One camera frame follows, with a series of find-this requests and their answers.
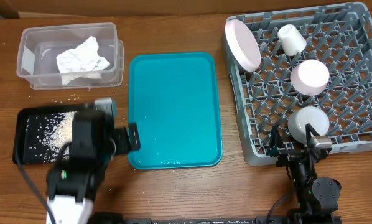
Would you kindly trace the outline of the cream cup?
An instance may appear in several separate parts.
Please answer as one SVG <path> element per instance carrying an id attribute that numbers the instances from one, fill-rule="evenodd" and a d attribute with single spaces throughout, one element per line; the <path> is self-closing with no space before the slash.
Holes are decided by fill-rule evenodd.
<path id="1" fill-rule="evenodd" d="M 299 52 L 302 52 L 307 46 L 305 38 L 292 24 L 282 26 L 279 29 L 277 36 L 281 41 L 282 49 L 287 56 L 295 56 Z"/>

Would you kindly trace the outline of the white napkin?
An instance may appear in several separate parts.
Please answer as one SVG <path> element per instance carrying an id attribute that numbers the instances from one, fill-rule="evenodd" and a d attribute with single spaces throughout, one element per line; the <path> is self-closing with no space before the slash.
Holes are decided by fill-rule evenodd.
<path id="1" fill-rule="evenodd" d="M 90 72 L 84 75 L 64 75 L 62 85 L 68 85 L 77 78 L 101 79 L 101 71 L 108 68 L 110 62 L 98 55 L 99 45 L 96 38 L 90 36 L 75 49 L 66 50 L 56 56 L 57 67 L 60 73 Z"/>

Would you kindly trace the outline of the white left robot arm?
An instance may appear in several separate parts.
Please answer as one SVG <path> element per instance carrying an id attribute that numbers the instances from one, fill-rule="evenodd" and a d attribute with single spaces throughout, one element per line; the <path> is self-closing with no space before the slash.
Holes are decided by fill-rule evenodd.
<path id="1" fill-rule="evenodd" d="M 101 110 L 81 110 L 72 120 L 72 140 L 59 150 L 47 172 L 47 197 L 43 198 L 23 168 L 19 150 L 17 167 L 46 209 L 47 223 L 98 223 L 92 213 L 96 194 L 110 160 L 141 147 L 136 123 L 116 129 L 114 118 Z"/>

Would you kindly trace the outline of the large white plate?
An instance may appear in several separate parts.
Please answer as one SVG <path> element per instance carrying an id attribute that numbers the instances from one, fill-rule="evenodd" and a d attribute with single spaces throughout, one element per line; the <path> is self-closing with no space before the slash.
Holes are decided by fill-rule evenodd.
<path id="1" fill-rule="evenodd" d="M 225 37 L 231 53 L 248 72 L 256 71 L 261 63 L 258 43 L 248 26 L 240 20 L 226 21 Z"/>

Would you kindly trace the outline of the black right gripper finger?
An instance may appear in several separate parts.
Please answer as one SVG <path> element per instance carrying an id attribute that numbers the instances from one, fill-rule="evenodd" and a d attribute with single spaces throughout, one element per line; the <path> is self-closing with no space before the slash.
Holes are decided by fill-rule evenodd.
<path id="1" fill-rule="evenodd" d="M 273 126 L 271 129 L 269 148 L 270 149 L 284 148 L 284 143 L 279 134 L 278 126 Z"/>
<path id="2" fill-rule="evenodd" d="M 311 139 L 315 136 L 320 136 L 319 133 L 313 128 L 313 126 L 310 123 L 307 123 L 305 125 L 305 135 L 307 139 Z"/>

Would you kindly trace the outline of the small pink bowl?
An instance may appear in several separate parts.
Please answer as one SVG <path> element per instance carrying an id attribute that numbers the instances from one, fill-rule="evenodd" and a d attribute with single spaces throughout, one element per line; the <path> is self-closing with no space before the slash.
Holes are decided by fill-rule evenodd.
<path id="1" fill-rule="evenodd" d="M 302 95 L 315 96 L 322 93 L 329 81 L 330 72 L 319 60 L 305 60 L 292 69 L 290 81 Z"/>

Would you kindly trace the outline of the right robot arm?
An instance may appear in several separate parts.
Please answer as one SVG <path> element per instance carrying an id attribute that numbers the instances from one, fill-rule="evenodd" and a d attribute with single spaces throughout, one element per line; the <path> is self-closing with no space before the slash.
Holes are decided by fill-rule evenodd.
<path id="1" fill-rule="evenodd" d="M 266 155 L 276 157 L 276 165 L 286 168 L 294 190 L 271 207 L 262 219 L 264 223 L 342 224 L 342 218 L 333 214 L 338 210 L 342 186 L 335 179 L 319 177 L 314 168 L 314 164 L 327 158 L 332 142 L 309 123 L 305 125 L 305 133 L 307 143 L 298 151 L 285 148 L 277 126 L 271 129 Z M 290 209 L 284 216 L 272 217 L 275 208 L 293 195 L 297 197 L 299 207 Z"/>

